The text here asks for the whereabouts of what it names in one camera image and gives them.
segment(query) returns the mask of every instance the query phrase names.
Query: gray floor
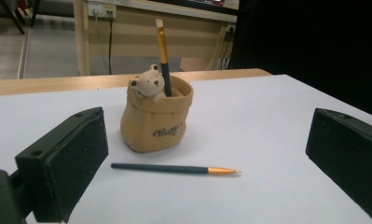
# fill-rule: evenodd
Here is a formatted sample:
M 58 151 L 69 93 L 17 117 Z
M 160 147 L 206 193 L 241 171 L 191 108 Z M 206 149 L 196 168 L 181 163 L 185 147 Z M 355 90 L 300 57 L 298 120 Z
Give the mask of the gray floor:
M 79 76 L 74 19 L 37 15 L 34 27 L 23 29 L 25 35 L 12 20 L 0 18 L 0 79 Z M 92 75 L 108 74 L 102 57 L 91 57 L 90 62 Z M 158 57 L 112 57 L 112 73 L 141 73 L 151 63 L 159 63 Z M 179 58 L 168 63 L 171 71 L 180 71 Z

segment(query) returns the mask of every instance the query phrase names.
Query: white table surface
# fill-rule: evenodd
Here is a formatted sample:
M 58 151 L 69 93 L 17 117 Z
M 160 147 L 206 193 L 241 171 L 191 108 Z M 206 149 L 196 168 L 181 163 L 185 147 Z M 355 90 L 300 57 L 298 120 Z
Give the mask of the white table surface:
M 288 76 L 191 82 L 182 142 L 139 154 L 123 143 L 126 88 L 0 96 L 0 169 L 71 115 L 102 106 L 109 156 L 73 223 L 344 223 L 372 219 L 305 154 L 316 107 L 372 125 L 372 116 Z M 122 171 L 111 162 L 223 166 L 235 176 Z M 34 216 L 27 218 L 35 223 Z

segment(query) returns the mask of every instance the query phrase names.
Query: bear figurine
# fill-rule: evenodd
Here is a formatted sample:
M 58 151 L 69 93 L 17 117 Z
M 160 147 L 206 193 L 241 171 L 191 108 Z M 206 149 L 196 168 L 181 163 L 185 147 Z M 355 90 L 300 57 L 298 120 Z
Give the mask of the bear figurine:
M 137 78 L 130 80 L 131 87 L 136 89 L 137 96 L 140 98 L 151 97 L 154 103 L 158 102 L 162 97 L 165 97 L 163 89 L 165 80 L 162 74 L 158 71 L 156 64 L 151 64 L 150 69 L 143 72 Z

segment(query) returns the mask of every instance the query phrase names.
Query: pencil holder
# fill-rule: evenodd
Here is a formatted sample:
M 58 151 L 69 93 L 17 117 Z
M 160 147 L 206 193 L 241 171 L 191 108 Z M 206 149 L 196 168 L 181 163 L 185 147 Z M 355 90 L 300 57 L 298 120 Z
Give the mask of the pencil holder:
M 153 102 L 140 97 L 130 82 L 120 130 L 125 143 L 137 152 L 152 152 L 178 144 L 186 131 L 186 116 L 192 103 L 191 85 L 171 77 L 172 97 Z

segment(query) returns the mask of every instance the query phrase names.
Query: wooden table edge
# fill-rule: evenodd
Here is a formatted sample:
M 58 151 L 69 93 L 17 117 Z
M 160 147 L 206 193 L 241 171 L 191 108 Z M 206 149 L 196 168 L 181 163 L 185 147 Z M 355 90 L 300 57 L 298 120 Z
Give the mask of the wooden table edge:
M 24 94 L 50 91 L 79 91 L 128 86 L 133 75 L 89 76 L 89 77 L 49 77 L 0 80 L 0 95 Z M 270 73 L 262 69 L 238 69 L 220 71 L 176 72 L 172 76 L 186 81 L 228 79 L 240 77 L 265 77 Z

